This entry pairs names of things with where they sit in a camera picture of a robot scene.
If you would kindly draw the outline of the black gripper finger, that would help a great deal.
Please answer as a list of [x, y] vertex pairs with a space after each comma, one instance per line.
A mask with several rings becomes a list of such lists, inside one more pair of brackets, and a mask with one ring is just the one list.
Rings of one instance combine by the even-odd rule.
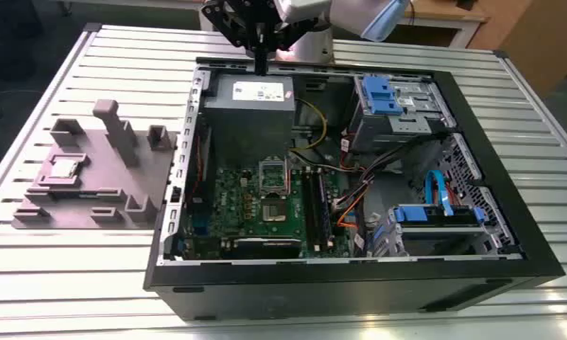
[[270, 54], [288, 50], [292, 44], [315, 28], [318, 19], [303, 20], [276, 29], [276, 23], [262, 23], [260, 27], [260, 75], [267, 74]]
[[225, 9], [227, 1], [204, 1], [200, 8], [203, 17], [212, 27], [223, 34], [233, 47], [243, 47], [245, 55], [255, 61], [255, 74], [262, 75], [262, 57], [256, 52], [258, 42], [251, 36], [244, 18], [237, 15], [235, 9]]

